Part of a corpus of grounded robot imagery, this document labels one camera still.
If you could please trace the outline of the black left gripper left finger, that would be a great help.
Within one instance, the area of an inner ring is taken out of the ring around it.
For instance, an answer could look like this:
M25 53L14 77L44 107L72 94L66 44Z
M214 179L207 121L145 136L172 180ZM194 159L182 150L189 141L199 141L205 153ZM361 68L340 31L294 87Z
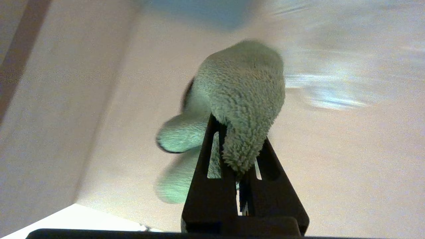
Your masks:
M208 178L213 139L219 133L220 178ZM182 212L183 221L224 221L237 216L235 174L224 163L222 151L226 127L211 115L193 179Z

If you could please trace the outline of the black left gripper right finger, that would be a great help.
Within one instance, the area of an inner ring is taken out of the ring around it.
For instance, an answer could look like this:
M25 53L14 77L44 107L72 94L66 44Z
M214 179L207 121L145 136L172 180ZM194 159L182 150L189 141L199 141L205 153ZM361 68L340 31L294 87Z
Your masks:
M285 173L272 144L267 138L254 163L239 183L240 211L244 216L288 216L297 221L309 221L293 185Z

